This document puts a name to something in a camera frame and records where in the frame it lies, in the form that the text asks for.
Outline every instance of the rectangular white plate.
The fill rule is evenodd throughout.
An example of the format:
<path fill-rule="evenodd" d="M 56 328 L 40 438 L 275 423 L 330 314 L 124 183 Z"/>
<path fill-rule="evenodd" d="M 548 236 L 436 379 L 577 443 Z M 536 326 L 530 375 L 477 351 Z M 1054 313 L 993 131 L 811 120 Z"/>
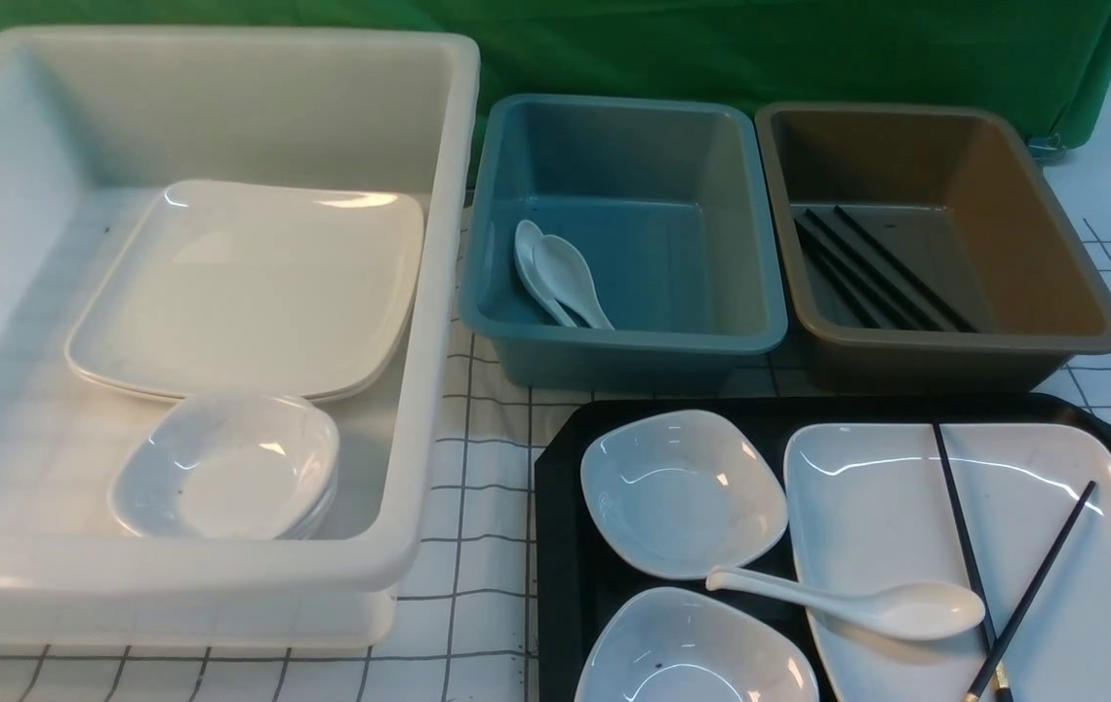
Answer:
<path fill-rule="evenodd" d="M 178 182 L 132 232 L 66 359 L 140 395 L 353 395 L 408 321 L 421 208 L 394 192 Z"/>
<path fill-rule="evenodd" d="M 1098 481 L 1004 661 L 1020 701 L 1111 701 L 1111 454 L 1071 427 L 944 425 L 944 435 L 998 628 L 1078 493 Z M 931 427 L 807 427 L 788 444 L 785 484 L 793 561 L 808 585 L 965 585 Z M 921 644 L 810 621 L 842 702 L 961 699 L 983 661 L 973 631 Z"/>

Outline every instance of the white ceramic spoon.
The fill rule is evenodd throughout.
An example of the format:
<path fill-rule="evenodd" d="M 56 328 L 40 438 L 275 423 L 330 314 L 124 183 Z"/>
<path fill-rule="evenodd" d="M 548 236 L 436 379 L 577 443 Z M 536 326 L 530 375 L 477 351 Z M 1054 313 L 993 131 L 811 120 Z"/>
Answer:
<path fill-rule="evenodd" d="M 560 307 L 556 299 L 556 293 L 551 291 L 547 281 L 538 275 L 538 269 L 533 265 L 533 249 L 542 237 L 541 228 L 529 219 L 520 219 L 519 225 L 516 225 L 516 271 L 520 274 L 520 283 L 524 283 L 524 289 L 538 300 L 539 305 L 542 305 L 548 314 L 554 317 L 560 324 L 574 328 L 577 323 L 567 311 L 563 311 L 563 307 Z"/>
<path fill-rule="evenodd" d="M 853 625 L 903 641 L 935 641 L 961 634 L 984 618 L 984 603 L 965 586 L 910 582 L 872 594 L 831 594 L 753 570 L 714 569 L 708 590 L 738 590 L 821 610 Z"/>
<path fill-rule="evenodd" d="M 577 312 L 592 329 L 614 329 L 599 305 L 594 275 L 577 245 L 559 235 L 543 235 L 533 250 L 538 275 L 550 285 L 556 299 Z"/>

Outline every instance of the brown plastic tub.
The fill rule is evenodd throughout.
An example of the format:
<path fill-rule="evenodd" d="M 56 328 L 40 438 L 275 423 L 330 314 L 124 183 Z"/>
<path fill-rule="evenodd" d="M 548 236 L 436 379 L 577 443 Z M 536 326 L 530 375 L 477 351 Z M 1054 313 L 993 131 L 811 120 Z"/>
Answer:
<path fill-rule="evenodd" d="M 1000 117 L 969 108 L 777 103 L 755 116 L 755 128 L 790 301 L 813 341 L 820 385 L 1022 391 L 1071 355 L 1111 352 L 1111 294 Z M 839 290 L 823 275 L 828 263 L 813 265 L 803 251 L 795 219 L 808 232 L 824 231 L 811 227 L 809 210 L 859 262 L 944 321 L 853 234 L 850 214 L 975 331 L 957 331 L 955 323 L 898 329 L 887 320 L 867 328 L 844 302 L 844 281 Z M 851 262 L 844 248 L 828 249 Z"/>

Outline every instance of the black chopstick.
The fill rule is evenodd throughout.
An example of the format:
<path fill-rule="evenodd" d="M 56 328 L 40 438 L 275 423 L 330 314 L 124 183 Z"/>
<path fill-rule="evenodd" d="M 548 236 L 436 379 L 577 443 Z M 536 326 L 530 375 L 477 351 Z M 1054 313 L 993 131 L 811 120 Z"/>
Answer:
<path fill-rule="evenodd" d="M 884 261 L 889 262 L 890 267 L 893 267 L 894 271 L 898 271 L 899 275 L 907 279 L 907 283 L 911 283 L 911 288 L 922 294 L 922 297 L 929 301 L 929 305 L 932 305 L 935 310 L 941 312 L 949 320 L 949 323 L 953 324 L 953 328 L 958 331 L 978 331 L 975 330 L 974 324 L 967 321 L 967 317 L 958 314 L 958 310 L 950 307 L 949 303 L 935 293 L 933 289 L 929 288 L 929 285 L 920 279 L 920 275 L 915 275 L 915 271 L 908 268 L 907 263 L 903 263 L 901 259 L 894 257 L 892 251 L 887 249 L 883 243 L 880 243 L 879 239 L 875 239 L 874 235 L 871 235 L 871 232 L 868 232 L 865 228 L 860 225 L 857 219 L 851 218 L 849 212 L 842 210 L 840 204 L 832 209 L 832 213 L 837 214 L 837 218 L 840 219 L 845 227 L 850 228 L 854 234 L 858 234 L 859 239 L 863 240 L 863 243 L 871 245 L 871 249 L 875 252 L 877 257 L 884 259 Z"/>
<path fill-rule="evenodd" d="M 893 284 L 891 280 L 882 275 L 879 270 L 875 270 L 875 267 L 871 265 L 871 263 L 868 262 L 868 259 L 863 259 L 862 253 L 854 251 L 853 245 L 850 245 L 849 241 L 841 239 L 841 237 L 833 231 L 832 228 L 823 221 L 823 219 L 819 218 L 819 214 L 814 213 L 813 210 L 808 210 L 805 212 L 805 218 L 811 220 L 811 223 L 813 223 L 814 227 L 818 227 L 819 231 L 823 232 L 823 235 L 828 237 L 828 240 L 835 245 L 842 257 L 849 259 L 853 265 L 859 267 L 859 270 L 861 270 L 863 274 L 867 274 L 868 279 L 871 279 L 872 283 L 875 284 L 875 288 L 883 291 L 887 298 L 892 299 L 894 305 L 898 305 L 899 310 L 907 312 L 912 320 L 915 320 L 921 330 L 941 331 L 941 324 L 935 323 L 935 320 L 918 307 L 912 299 L 898 288 L 898 285 Z"/>
<path fill-rule="evenodd" d="M 835 269 L 835 272 L 841 277 L 841 280 L 844 280 L 845 283 L 852 284 L 853 288 L 859 289 L 859 294 L 867 298 L 868 302 L 871 302 L 877 310 L 880 310 L 882 315 L 889 317 L 890 323 L 893 323 L 893 325 L 898 329 L 914 329 L 905 317 L 899 314 L 898 310 L 894 310 L 889 302 L 885 302 L 884 298 L 881 298 L 879 292 L 872 290 L 871 284 L 863 281 L 861 277 L 855 275 L 854 271 L 852 271 L 850 267 L 845 265 L 844 261 L 838 259 L 837 254 L 831 252 L 831 250 L 828 249 L 828 247 L 824 245 L 818 237 L 811 234 L 811 231 L 808 228 L 802 227 L 802 223 L 797 221 L 797 219 L 793 219 L 793 227 L 797 228 L 797 233 L 801 240 L 802 248 L 818 250 L 819 253 L 822 254 L 824 262 Z"/>
<path fill-rule="evenodd" d="M 1062 524 L 1059 538 L 1054 539 L 1053 546 L 1050 546 L 1050 552 L 1041 561 L 1041 568 L 1037 569 L 1035 575 L 1032 576 L 1032 582 L 1029 582 L 1027 591 L 1023 591 L 1023 599 L 1019 600 L 1019 608 L 1014 608 L 1010 621 L 1005 622 L 1002 635 L 998 636 L 993 649 L 984 658 L 984 665 L 980 666 L 979 673 L 975 674 L 975 680 L 971 682 L 971 686 L 967 689 L 967 694 L 962 698 L 962 702 L 979 702 L 980 692 L 983 692 L 984 685 L 988 684 L 988 679 L 991 679 L 993 675 L 997 663 L 1002 662 L 1005 649 L 1011 644 L 1011 639 L 1014 639 L 1014 632 L 1019 631 L 1019 623 L 1023 622 L 1023 614 L 1027 614 L 1028 608 L 1031 608 L 1037 592 L 1040 592 L 1041 585 L 1044 583 L 1044 576 L 1050 574 L 1050 568 L 1053 568 L 1054 561 L 1059 559 L 1059 551 L 1062 551 L 1062 545 L 1067 542 L 1068 534 L 1071 533 L 1071 529 L 1075 525 L 1075 520 L 1080 519 L 1080 512 L 1084 510 L 1085 503 L 1089 502 L 1089 498 L 1095 489 L 1098 489 L 1098 481 L 1090 480 L 1089 485 L 1084 488 L 1084 492 L 1080 497 L 1080 501 L 1075 502 L 1075 508 L 1071 511 L 1071 515 L 1067 518 L 1067 523 Z"/>
<path fill-rule="evenodd" d="M 962 500 L 958 498 L 958 484 L 953 481 L 953 468 L 949 465 L 949 450 L 944 444 L 944 435 L 939 423 L 932 423 L 932 433 L 938 440 L 938 453 L 941 454 L 941 470 L 947 478 L 947 494 L 949 511 L 953 512 L 953 525 L 958 530 L 958 545 L 962 549 L 962 562 L 967 569 L 967 583 L 971 591 L 984 601 L 984 618 L 979 622 L 979 642 L 984 645 L 984 654 L 993 649 L 997 630 L 993 628 L 993 616 L 988 610 L 988 596 L 984 595 L 984 582 L 979 576 L 979 565 L 975 563 L 975 551 L 971 546 L 971 533 L 967 530 L 967 515 L 962 514 Z M 993 668 L 993 679 L 997 682 L 997 702 L 1014 702 L 1011 692 L 1011 681 L 1005 676 L 1005 663 L 998 661 Z"/>
<path fill-rule="evenodd" d="M 854 315 L 855 320 L 859 320 L 859 324 L 862 324 L 867 329 L 880 329 L 880 324 L 875 323 L 875 318 L 868 312 L 868 308 L 859 302 L 858 298 L 854 298 L 854 293 L 850 292 L 849 288 L 845 288 L 844 281 L 837 277 L 835 271 L 832 267 L 828 264 L 828 261 L 823 259 L 823 251 L 819 249 L 803 249 L 805 252 L 805 258 L 811 262 L 811 265 L 817 268 L 820 275 L 828 281 L 828 285 L 831 285 L 832 292 L 840 298 L 842 302 L 845 303 L 847 308 L 850 308 L 850 314 Z"/>

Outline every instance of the green curtain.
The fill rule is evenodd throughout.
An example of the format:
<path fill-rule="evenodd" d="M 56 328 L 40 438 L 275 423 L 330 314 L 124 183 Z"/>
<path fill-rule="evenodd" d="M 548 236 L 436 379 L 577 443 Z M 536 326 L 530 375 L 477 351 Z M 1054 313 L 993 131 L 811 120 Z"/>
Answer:
<path fill-rule="evenodd" d="M 1111 0 L 0 0 L 0 30 L 28 23 L 453 31 L 481 116 L 514 92 L 958 103 L 1068 147 L 1111 76 Z"/>

